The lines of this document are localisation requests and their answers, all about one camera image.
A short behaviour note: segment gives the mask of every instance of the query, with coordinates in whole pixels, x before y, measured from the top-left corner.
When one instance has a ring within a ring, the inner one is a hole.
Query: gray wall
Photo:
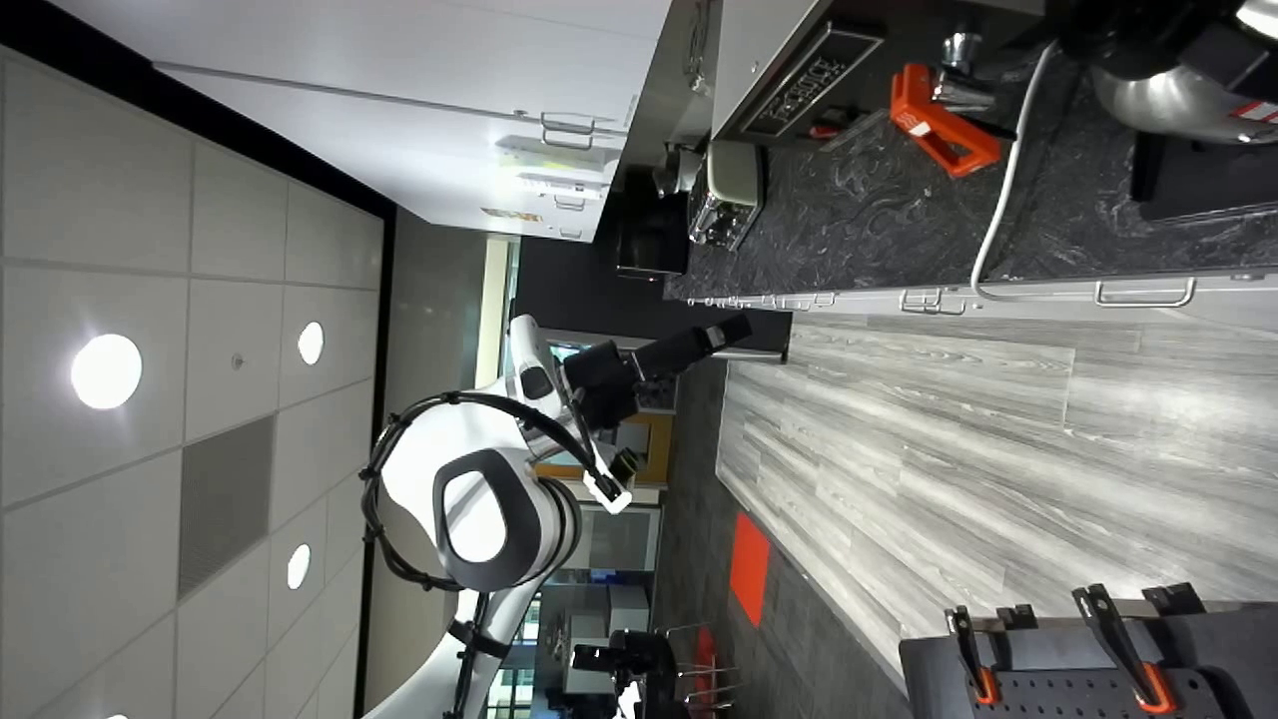
[[[395,220],[387,412],[446,389],[475,384],[482,247],[475,231]],[[419,524],[385,502],[385,529],[419,568],[438,572]],[[369,678],[362,705],[390,694],[438,642],[450,596],[426,596],[395,578],[385,558],[369,596]]]
[[[0,72],[0,717],[347,717],[378,220],[20,56]],[[142,356],[117,412],[69,389],[94,331]]]

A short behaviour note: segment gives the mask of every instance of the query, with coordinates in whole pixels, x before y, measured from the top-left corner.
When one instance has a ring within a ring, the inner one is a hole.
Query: ceiling light
[[[313,572],[313,548],[298,545],[283,568],[287,586],[298,592],[306,584],[306,572]]]
[[[90,336],[72,361],[72,389],[84,408],[110,412],[142,379],[142,356],[128,336]]]
[[[294,356],[302,365],[318,365],[322,356],[322,329],[318,324],[306,324],[298,336],[294,336]]]

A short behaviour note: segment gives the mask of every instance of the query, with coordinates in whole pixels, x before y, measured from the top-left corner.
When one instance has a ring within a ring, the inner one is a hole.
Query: handle
[[[543,112],[543,146],[547,150],[568,150],[568,151],[590,151],[594,150],[594,118],[555,118]]]
[[[1198,299],[1198,276],[1190,276],[1174,297],[1157,297],[1157,293],[1115,297],[1106,279],[1093,283],[1093,305],[1102,308],[1190,308],[1194,299]]]
[[[936,76],[925,64],[906,64],[889,76],[889,123],[902,128],[952,179],[1004,160],[1000,138],[945,112],[929,100]]]
[[[555,195],[555,208],[564,208],[564,212],[584,212],[590,200],[564,200],[564,195]]]
[[[902,305],[898,305],[906,315],[965,315],[965,305],[957,308],[945,308],[945,293],[936,288],[936,293],[921,293],[921,305],[910,305],[910,293],[902,293]]]

